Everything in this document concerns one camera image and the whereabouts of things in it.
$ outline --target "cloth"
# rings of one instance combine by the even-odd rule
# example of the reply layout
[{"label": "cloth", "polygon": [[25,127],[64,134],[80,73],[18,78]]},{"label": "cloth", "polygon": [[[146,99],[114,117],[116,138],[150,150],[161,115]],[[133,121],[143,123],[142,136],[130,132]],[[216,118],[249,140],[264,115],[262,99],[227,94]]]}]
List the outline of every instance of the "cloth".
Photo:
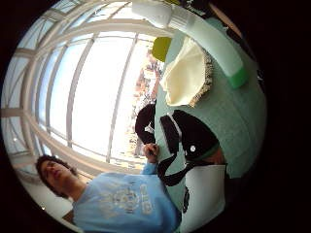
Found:
[{"label": "cloth", "polygon": [[[225,34],[225,28],[220,21],[215,18],[208,18],[207,21]],[[185,37],[186,35],[181,31],[174,34],[166,55],[165,65],[176,59]],[[240,88],[233,89],[220,65],[211,57],[213,86],[207,95],[202,95],[195,108],[168,106],[165,99],[167,93],[159,88],[155,106],[155,140],[159,146],[157,156],[159,161],[170,157],[171,154],[165,146],[159,119],[167,113],[173,113],[174,110],[182,110],[196,116],[208,125],[219,139],[227,163],[228,177],[240,179],[253,166],[261,148],[266,125],[266,99],[258,82],[258,64],[239,45],[230,38],[228,39],[241,55],[249,75],[248,81]],[[183,153],[181,151],[178,154],[167,170],[167,174],[174,174],[185,167]],[[185,181],[181,181],[175,186],[167,186],[167,190],[175,205],[182,210]]]},{"label": "cloth", "polygon": [[211,58],[193,39],[186,37],[183,46],[170,62],[160,85],[166,91],[169,106],[195,106],[202,94],[211,88]]},{"label": "cloth", "polygon": [[173,232],[181,214],[147,163],[141,175],[103,173],[73,204],[74,222],[85,232]]},{"label": "cloth", "polygon": [[137,115],[135,132],[143,144],[155,143],[156,104],[148,104]]}]

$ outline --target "person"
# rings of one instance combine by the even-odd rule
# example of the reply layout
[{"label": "person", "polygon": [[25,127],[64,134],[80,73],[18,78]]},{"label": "person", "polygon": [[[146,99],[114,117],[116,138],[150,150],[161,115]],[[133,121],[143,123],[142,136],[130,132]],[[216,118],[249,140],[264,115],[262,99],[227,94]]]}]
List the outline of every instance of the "person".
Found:
[{"label": "person", "polygon": [[73,199],[73,221],[85,232],[174,232],[181,213],[156,175],[158,146],[146,144],[140,175],[102,173],[84,183],[59,158],[42,155],[36,168],[55,195]]}]

